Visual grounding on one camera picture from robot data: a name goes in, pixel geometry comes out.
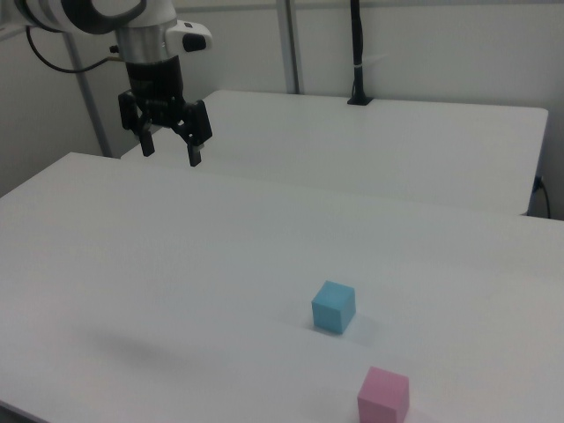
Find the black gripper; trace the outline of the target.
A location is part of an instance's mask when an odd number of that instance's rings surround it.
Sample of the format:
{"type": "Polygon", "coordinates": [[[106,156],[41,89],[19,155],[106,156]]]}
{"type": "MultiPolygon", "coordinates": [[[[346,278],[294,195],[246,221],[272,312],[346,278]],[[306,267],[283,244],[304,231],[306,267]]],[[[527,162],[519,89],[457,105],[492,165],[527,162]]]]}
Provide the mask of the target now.
{"type": "Polygon", "coordinates": [[[131,91],[118,96],[122,127],[134,133],[143,155],[155,152],[150,131],[153,123],[172,128],[187,146],[189,164],[199,165],[200,150],[212,137],[212,127],[203,100],[184,101],[180,59],[126,63],[126,70],[131,91]]]}

